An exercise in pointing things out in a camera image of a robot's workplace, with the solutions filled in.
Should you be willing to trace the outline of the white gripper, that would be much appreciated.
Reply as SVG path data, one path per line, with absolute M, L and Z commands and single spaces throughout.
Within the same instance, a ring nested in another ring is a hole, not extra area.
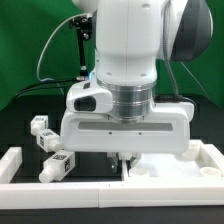
M 191 102 L 157 103 L 146 86 L 100 86 L 93 81 L 73 85 L 66 98 L 61 142 L 68 151 L 108 152 L 114 173 L 116 153 L 181 153 L 190 143 Z

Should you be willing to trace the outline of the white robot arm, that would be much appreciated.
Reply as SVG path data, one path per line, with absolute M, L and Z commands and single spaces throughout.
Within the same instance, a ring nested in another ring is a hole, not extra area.
M 66 99 L 61 142 L 73 152 L 106 152 L 137 162 L 144 153 L 181 154 L 194 106 L 156 99 L 157 60 L 189 62 L 209 46 L 206 0 L 73 0 L 94 18 L 96 65 Z

